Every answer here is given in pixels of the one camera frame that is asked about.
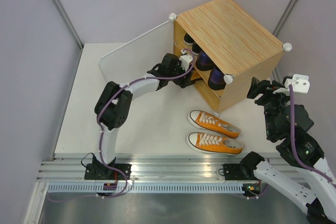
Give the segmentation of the gold heeled shoe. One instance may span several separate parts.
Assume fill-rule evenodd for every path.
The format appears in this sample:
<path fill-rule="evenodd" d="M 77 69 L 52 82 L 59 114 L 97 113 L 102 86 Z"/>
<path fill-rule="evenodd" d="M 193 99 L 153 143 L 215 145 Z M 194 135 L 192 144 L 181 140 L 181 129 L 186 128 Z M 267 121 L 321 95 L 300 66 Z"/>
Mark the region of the gold heeled shoe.
<path fill-rule="evenodd" d="M 190 81 L 191 82 L 197 82 L 199 80 L 202 80 L 203 78 L 201 77 L 201 75 L 197 72 L 194 71 L 193 74 L 191 75 Z"/>

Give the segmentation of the black canvas sneaker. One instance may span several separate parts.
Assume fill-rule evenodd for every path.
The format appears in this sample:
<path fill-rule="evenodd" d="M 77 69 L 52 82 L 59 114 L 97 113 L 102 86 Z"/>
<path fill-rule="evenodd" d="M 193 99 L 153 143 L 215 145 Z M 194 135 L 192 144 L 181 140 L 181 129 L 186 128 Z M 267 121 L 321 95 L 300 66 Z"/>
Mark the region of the black canvas sneaker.
<path fill-rule="evenodd" d="M 192 52 L 194 55 L 198 56 L 199 53 L 202 51 L 201 47 L 197 43 L 192 44 Z"/>
<path fill-rule="evenodd" d="M 194 43 L 194 39 L 188 33 L 185 33 L 183 41 L 188 46 L 192 46 Z"/>

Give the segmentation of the purple loafer shoe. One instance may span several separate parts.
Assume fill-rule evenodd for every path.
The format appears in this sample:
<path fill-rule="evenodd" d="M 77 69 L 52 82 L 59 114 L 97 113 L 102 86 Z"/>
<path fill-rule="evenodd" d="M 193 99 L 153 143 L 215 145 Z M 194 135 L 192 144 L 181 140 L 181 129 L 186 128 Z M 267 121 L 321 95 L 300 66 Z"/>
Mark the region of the purple loafer shoe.
<path fill-rule="evenodd" d="M 202 50 L 197 56 L 196 67 L 200 71 L 209 71 L 215 67 L 215 64 L 206 52 Z"/>
<path fill-rule="evenodd" d="M 217 66 L 211 70 L 207 83 L 212 90 L 225 89 L 226 82 L 224 81 L 224 74 Z"/>

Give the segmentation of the wooden two-shelf shoe cabinet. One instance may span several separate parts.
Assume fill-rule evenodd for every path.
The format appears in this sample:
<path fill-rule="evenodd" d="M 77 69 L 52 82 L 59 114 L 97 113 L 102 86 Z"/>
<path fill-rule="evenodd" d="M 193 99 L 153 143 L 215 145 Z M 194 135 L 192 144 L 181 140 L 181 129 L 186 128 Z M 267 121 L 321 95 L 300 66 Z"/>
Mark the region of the wooden two-shelf shoe cabinet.
<path fill-rule="evenodd" d="M 171 13 L 169 20 L 174 24 L 174 54 L 191 48 L 183 40 L 188 34 L 229 77 L 230 83 L 215 91 L 208 85 L 210 71 L 196 69 L 200 81 L 195 88 L 216 112 L 245 99 L 252 77 L 268 79 L 284 52 L 292 49 L 233 0 L 213 0 L 179 15 Z"/>

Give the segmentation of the orange canvas sneaker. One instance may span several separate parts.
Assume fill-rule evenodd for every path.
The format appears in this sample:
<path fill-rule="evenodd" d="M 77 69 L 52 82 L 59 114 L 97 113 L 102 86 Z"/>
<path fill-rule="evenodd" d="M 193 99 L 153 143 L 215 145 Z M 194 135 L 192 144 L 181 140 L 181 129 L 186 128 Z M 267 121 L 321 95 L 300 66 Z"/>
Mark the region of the orange canvas sneaker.
<path fill-rule="evenodd" d="M 237 140 L 201 132 L 190 133 L 186 142 L 192 149 L 206 154 L 238 155 L 245 147 Z"/>
<path fill-rule="evenodd" d="M 237 138 L 240 134 L 238 127 L 202 110 L 191 111 L 187 119 L 198 129 L 213 131 L 229 138 Z"/>

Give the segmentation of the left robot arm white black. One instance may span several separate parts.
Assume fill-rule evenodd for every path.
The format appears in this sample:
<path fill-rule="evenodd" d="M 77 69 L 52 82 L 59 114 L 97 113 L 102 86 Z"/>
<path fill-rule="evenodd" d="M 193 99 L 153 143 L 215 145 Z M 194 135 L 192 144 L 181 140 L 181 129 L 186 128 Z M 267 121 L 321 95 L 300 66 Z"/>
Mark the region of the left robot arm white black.
<path fill-rule="evenodd" d="M 100 127 L 98 154 L 92 158 L 91 174 L 98 178 L 110 179 L 115 168 L 115 144 L 119 128 L 126 122 L 133 100 L 150 92 L 158 91 L 170 81 L 185 88 L 194 84 L 191 76 L 196 56 L 189 49 L 182 50 L 181 56 L 166 53 L 162 62 L 156 64 L 144 76 L 125 84 L 110 81 L 106 84 L 96 106 L 96 122 Z"/>

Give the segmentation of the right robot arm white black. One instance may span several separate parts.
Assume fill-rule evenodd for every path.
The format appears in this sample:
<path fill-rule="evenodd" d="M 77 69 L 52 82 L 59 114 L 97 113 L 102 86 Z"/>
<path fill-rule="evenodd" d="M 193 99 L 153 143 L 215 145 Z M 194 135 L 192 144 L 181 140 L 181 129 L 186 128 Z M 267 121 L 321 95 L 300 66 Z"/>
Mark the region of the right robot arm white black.
<path fill-rule="evenodd" d="M 240 161 L 239 172 L 243 178 L 261 180 L 287 197 L 306 214 L 309 223 L 335 223 L 335 176 L 319 143 L 308 133 L 313 120 L 303 105 L 295 104 L 295 94 L 306 94 L 309 88 L 309 77 L 300 74 L 284 77 L 282 83 L 253 77 L 247 94 L 264 108 L 267 140 L 280 142 L 276 150 L 309 187 L 277 171 L 256 152 Z"/>

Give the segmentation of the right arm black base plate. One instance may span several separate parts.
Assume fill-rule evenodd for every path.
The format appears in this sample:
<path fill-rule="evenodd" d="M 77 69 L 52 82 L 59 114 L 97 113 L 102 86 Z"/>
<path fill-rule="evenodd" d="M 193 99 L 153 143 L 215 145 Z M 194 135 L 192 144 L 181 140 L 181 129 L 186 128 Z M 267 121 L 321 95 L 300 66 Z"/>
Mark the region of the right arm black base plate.
<path fill-rule="evenodd" d="M 222 168 L 217 170 L 217 173 L 227 181 L 246 179 L 239 164 L 223 164 Z"/>

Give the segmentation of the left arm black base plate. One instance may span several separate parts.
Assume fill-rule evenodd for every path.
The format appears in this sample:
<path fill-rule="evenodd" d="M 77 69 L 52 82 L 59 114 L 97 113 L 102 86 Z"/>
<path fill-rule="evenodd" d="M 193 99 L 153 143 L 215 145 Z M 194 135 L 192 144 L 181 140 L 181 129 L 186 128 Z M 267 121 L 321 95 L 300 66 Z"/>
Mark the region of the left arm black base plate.
<path fill-rule="evenodd" d="M 130 178 L 131 164 L 114 164 L 114 168 L 122 171 L 127 179 Z M 85 180 L 125 180 L 124 176 L 113 169 L 109 169 L 102 164 L 88 164 L 85 171 Z"/>

